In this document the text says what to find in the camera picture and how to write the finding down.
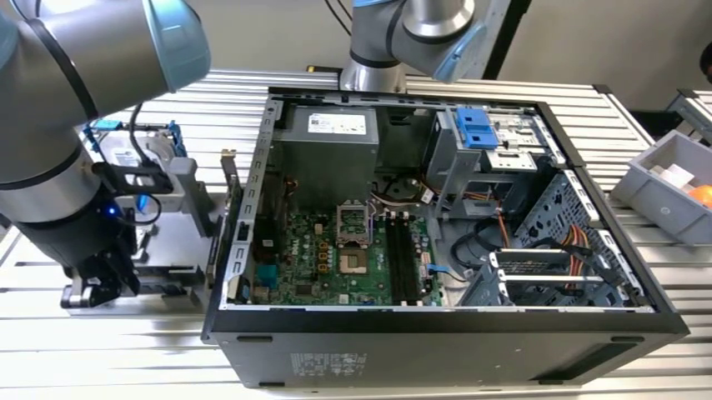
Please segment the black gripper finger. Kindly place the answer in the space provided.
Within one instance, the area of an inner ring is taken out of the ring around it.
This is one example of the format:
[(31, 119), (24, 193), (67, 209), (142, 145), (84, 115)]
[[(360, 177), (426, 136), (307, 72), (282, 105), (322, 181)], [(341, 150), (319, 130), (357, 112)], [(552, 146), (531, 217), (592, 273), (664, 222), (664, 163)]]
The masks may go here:
[(60, 299), (64, 309), (94, 308), (140, 292), (135, 264), (124, 251), (102, 251), (75, 266), (63, 266), (63, 272), (71, 279)]

